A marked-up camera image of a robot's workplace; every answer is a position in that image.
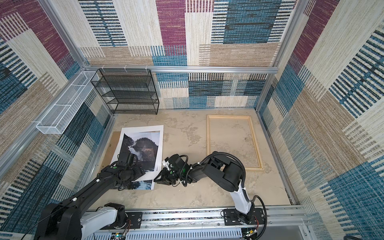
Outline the light wooden picture frame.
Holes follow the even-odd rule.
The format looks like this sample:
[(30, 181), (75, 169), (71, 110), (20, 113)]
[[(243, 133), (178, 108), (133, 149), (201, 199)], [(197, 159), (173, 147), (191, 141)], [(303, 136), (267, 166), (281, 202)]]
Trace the light wooden picture frame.
[(227, 152), (247, 171), (263, 171), (260, 147), (249, 115), (207, 115), (207, 153)]

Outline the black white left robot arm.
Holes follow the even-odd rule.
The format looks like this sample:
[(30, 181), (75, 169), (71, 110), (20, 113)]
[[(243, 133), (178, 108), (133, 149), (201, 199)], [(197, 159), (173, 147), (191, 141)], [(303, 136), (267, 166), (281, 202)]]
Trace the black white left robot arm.
[(71, 197), (49, 204), (42, 211), (34, 238), (36, 240), (85, 240), (98, 230), (110, 226), (124, 228), (128, 217), (120, 204), (106, 204), (87, 214), (103, 194), (113, 188), (124, 190), (145, 173), (137, 165), (138, 157), (121, 153), (118, 160), (103, 168), (97, 177)]

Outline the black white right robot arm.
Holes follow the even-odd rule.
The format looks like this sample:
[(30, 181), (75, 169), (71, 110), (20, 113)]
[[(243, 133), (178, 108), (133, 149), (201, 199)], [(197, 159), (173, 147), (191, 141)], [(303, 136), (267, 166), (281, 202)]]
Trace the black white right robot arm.
[[(235, 209), (224, 217), (241, 225), (265, 224), (267, 210), (262, 199), (255, 195), (252, 199), (245, 188), (246, 170), (243, 163), (234, 155), (214, 151), (202, 161), (189, 164), (187, 155), (174, 154), (163, 161), (163, 169), (155, 177), (154, 183), (166, 186), (184, 187), (209, 178), (223, 190), (230, 193)], [(255, 208), (255, 200), (262, 208)]]

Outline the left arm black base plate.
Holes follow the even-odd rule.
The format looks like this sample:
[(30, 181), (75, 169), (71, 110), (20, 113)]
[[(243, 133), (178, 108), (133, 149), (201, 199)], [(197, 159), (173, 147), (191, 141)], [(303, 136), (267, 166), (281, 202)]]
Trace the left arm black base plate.
[(142, 224), (142, 212), (125, 212), (118, 214), (117, 220), (111, 225), (103, 227), (102, 230), (128, 230), (139, 229)]

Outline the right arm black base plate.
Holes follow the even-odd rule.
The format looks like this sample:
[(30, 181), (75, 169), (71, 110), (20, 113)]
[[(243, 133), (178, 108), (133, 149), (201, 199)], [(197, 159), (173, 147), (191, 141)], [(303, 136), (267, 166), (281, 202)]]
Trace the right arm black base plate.
[(266, 221), (265, 211), (261, 208), (251, 208), (248, 214), (242, 214), (236, 209), (224, 209), (221, 216), (226, 226), (263, 225)]

